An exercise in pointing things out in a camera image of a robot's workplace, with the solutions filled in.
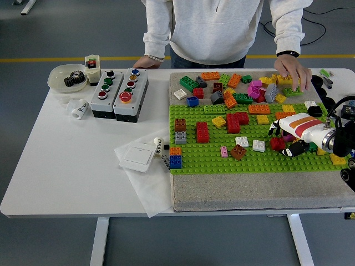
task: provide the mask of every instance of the table leg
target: table leg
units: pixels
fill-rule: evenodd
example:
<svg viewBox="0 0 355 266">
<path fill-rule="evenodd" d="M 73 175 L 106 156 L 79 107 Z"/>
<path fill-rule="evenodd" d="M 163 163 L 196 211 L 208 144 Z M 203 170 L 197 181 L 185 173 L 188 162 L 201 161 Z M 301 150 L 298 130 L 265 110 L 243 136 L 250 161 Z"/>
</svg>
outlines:
<svg viewBox="0 0 355 266">
<path fill-rule="evenodd" d="M 109 217 L 99 217 L 96 224 L 93 251 L 90 266 L 102 266 L 104 263 Z"/>
<path fill-rule="evenodd" d="M 314 266 L 310 248 L 307 243 L 306 235 L 302 227 L 299 214 L 288 214 L 288 223 L 290 224 L 293 241 L 295 242 L 298 259 L 301 266 Z"/>
<path fill-rule="evenodd" d="M 24 9 L 21 12 L 21 15 L 27 15 L 30 9 L 33 7 L 35 4 L 36 0 L 29 0 Z"/>
</svg>

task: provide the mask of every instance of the hand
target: hand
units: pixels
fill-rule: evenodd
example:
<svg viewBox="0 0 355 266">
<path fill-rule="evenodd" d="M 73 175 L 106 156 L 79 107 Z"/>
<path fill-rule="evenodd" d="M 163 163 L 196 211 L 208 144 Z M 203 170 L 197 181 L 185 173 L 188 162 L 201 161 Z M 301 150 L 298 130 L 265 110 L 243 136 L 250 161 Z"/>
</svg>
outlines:
<svg viewBox="0 0 355 266">
<path fill-rule="evenodd" d="M 155 61 L 149 57 L 143 56 L 138 59 L 137 62 L 133 65 L 133 68 L 145 68 L 145 69 L 150 69 L 150 68 L 159 68 L 161 65 L 161 62 Z"/>
<path fill-rule="evenodd" d="M 308 90 L 311 87 L 312 71 L 305 68 L 290 54 L 280 55 L 274 64 L 275 69 L 281 76 L 286 77 L 291 75 L 293 84 L 292 89 L 295 91 L 298 87 L 298 80 L 300 79 L 300 91 Z"/>
</svg>

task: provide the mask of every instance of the white hoodie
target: white hoodie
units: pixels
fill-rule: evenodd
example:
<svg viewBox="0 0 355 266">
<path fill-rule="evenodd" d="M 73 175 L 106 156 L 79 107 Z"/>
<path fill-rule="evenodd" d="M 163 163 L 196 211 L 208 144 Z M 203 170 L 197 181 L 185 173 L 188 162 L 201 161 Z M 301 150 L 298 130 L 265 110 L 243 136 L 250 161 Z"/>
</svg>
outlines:
<svg viewBox="0 0 355 266">
<path fill-rule="evenodd" d="M 145 54 L 163 58 L 170 43 L 177 55 L 200 64 L 243 58 L 255 41 L 263 0 L 142 0 L 148 31 Z M 269 0 L 276 53 L 301 52 L 303 8 L 312 0 Z"/>
</svg>

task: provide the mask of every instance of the gray felt mat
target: gray felt mat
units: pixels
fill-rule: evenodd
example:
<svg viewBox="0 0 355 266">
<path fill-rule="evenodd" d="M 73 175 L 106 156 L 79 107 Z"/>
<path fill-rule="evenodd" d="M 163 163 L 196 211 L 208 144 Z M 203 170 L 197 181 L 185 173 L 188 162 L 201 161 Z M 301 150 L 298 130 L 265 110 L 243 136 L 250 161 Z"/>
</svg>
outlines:
<svg viewBox="0 0 355 266">
<path fill-rule="evenodd" d="M 221 72 L 232 75 L 235 72 Z M 253 80 L 271 76 L 275 71 L 254 71 Z M 183 76 L 195 79 L 201 72 L 172 73 L 170 75 L 170 105 L 186 105 L 174 92 L 183 89 L 179 84 Z M 200 105 L 211 104 L 212 84 L 204 89 L 205 98 Z M 246 93 L 248 84 L 239 83 L 236 92 Z M 321 102 L 314 88 L 301 96 L 289 97 L 283 104 Z M 308 209 L 355 206 L 355 193 L 343 182 L 339 171 L 242 173 L 215 175 L 171 175 L 171 196 L 175 211 L 222 211 L 246 209 Z"/>
</svg>

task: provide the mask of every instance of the white bowl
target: white bowl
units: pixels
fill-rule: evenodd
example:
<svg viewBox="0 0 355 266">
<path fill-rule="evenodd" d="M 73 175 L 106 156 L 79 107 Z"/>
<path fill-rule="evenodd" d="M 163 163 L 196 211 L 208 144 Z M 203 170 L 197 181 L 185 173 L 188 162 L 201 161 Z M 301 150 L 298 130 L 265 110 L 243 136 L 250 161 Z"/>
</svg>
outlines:
<svg viewBox="0 0 355 266">
<path fill-rule="evenodd" d="M 85 80 L 79 84 L 67 87 L 64 79 L 68 78 L 74 71 L 82 71 L 85 75 Z M 88 82 L 88 76 L 85 74 L 85 65 L 60 65 L 54 68 L 48 77 L 48 86 L 59 93 L 72 93 L 81 90 Z"/>
</svg>

